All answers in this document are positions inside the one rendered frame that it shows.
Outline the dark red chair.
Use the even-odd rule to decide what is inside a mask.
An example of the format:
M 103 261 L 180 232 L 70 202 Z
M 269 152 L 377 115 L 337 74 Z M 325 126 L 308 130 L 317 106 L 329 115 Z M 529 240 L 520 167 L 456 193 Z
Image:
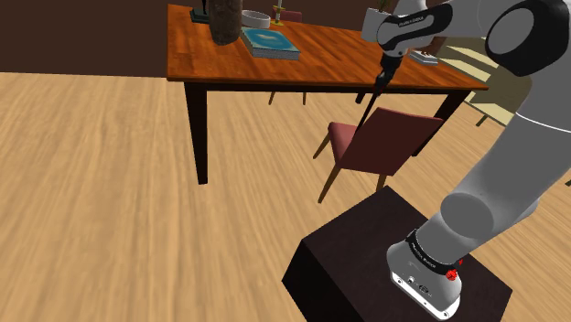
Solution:
M 272 19 L 275 18 L 275 10 L 273 9 L 272 15 L 271 15 Z M 281 16 L 280 19 L 285 20 L 285 21 L 292 21 L 292 22 L 297 22 L 297 23 L 301 23 L 302 22 L 302 13 L 299 11 L 288 11 L 283 9 L 281 12 Z M 269 97 L 269 101 L 268 101 L 268 105 L 271 105 L 273 100 L 275 97 L 275 91 L 272 91 Z M 303 105 L 307 104 L 307 93 L 303 92 L 302 94 L 302 103 Z
M 377 189 L 383 188 L 415 151 L 444 122 L 441 118 L 376 108 L 359 127 L 331 122 L 314 156 L 330 145 L 334 167 L 318 197 L 322 202 L 340 170 L 348 169 L 378 176 Z

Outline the white plant pot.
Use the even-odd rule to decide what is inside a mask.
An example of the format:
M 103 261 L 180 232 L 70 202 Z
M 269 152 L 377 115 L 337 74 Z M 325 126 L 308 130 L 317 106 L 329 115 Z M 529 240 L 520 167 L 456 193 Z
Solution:
M 377 42 L 377 34 L 381 23 L 390 15 L 387 2 L 382 0 L 376 7 L 366 10 L 361 28 L 361 38 L 367 42 Z

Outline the wooden table with dark legs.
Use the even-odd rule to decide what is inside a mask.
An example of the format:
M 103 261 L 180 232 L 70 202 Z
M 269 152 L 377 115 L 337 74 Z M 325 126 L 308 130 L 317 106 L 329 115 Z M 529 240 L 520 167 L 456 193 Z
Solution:
M 208 181 L 209 91 L 372 92 L 382 51 L 358 31 L 290 22 L 280 27 L 299 48 L 297 60 L 253 57 L 241 40 L 216 45 L 183 5 L 167 8 L 168 81 L 184 84 L 199 184 Z

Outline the beige furniture piece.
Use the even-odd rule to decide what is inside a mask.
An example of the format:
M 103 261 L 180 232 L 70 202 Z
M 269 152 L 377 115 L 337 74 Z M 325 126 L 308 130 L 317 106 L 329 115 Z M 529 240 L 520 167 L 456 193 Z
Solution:
M 486 120 L 506 126 L 532 86 L 529 76 L 514 76 L 486 55 L 485 38 L 447 38 L 436 56 L 488 87 L 471 92 L 465 99 L 467 105 L 482 113 L 477 126 Z

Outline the blue hardcover book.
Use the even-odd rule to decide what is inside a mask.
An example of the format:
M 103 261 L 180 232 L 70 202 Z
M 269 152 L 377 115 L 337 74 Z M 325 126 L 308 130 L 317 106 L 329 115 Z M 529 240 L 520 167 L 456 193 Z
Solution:
M 300 50 L 280 31 L 242 27 L 241 39 L 255 58 L 299 59 Z

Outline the dark figure on base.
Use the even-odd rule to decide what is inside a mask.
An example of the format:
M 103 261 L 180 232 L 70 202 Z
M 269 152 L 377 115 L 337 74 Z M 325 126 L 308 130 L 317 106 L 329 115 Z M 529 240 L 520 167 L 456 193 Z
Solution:
M 193 7 L 189 12 L 191 21 L 193 23 L 208 24 L 210 20 L 209 12 L 207 10 L 208 0 L 200 0 L 200 1 L 201 1 L 201 7 Z

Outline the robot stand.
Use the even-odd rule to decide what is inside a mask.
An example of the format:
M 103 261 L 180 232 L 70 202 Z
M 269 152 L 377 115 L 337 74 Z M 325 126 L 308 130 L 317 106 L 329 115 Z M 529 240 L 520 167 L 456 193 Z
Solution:
M 384 187 L 301 240 L 282 282 L 307 322 L 439 322 L 393 283 L 388 248 L 426 217 Z M 442 322 L 501 322 L 512 290 L 467 255 L 458 311 Z

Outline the brown rough cylinder vase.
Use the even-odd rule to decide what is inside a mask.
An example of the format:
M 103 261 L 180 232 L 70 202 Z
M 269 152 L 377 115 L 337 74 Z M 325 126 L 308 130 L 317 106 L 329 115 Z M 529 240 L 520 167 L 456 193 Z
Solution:
M 236 41 L 242 27 L 242 0 L 209 0 L 210 34 L 215 44 Z

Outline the white round bowl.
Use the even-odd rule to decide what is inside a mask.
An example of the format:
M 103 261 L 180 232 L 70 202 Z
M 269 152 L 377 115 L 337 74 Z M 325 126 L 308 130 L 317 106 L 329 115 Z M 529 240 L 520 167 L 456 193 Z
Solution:
M 243 10 L 242 24 L 245 27 L 269 28 L 271 24 L 271 17 L 258 11 Z

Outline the small white flat box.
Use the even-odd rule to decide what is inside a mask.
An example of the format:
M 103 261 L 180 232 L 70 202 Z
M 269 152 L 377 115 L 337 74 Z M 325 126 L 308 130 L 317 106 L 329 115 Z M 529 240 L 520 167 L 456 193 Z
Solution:
M 437 66 L 438 58 L 419 50 L 410 50 L 409 58 L 422 65 Z

